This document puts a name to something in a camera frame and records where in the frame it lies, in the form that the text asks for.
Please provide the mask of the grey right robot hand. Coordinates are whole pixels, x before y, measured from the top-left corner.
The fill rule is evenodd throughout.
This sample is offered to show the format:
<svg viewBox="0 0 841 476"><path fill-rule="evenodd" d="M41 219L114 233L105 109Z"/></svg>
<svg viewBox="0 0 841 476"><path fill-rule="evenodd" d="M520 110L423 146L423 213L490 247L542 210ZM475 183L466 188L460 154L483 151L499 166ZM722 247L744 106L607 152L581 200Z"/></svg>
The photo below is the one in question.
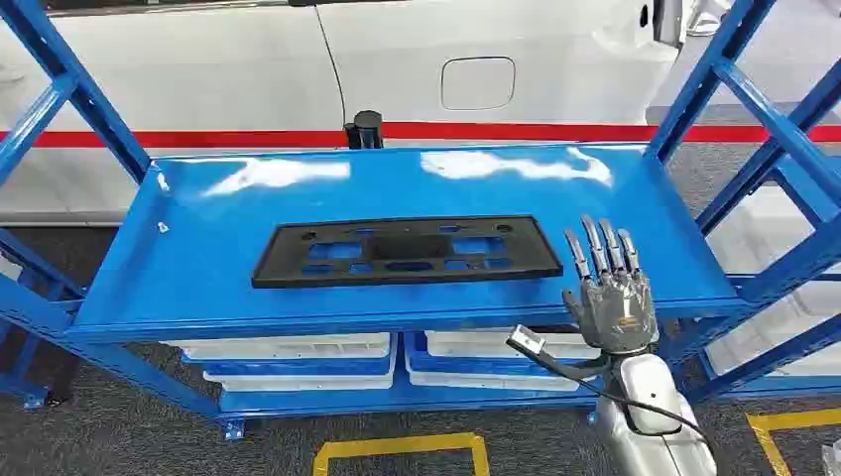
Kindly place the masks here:
<svg viewBox="0 0 841 476"><path fill-rule="evenodd" d="M561 296L585 342L611 354L645 351L660 338L652 288L630 233L602 218L581 216L589 256L577 235L564 231L579 292Z"/></svg>

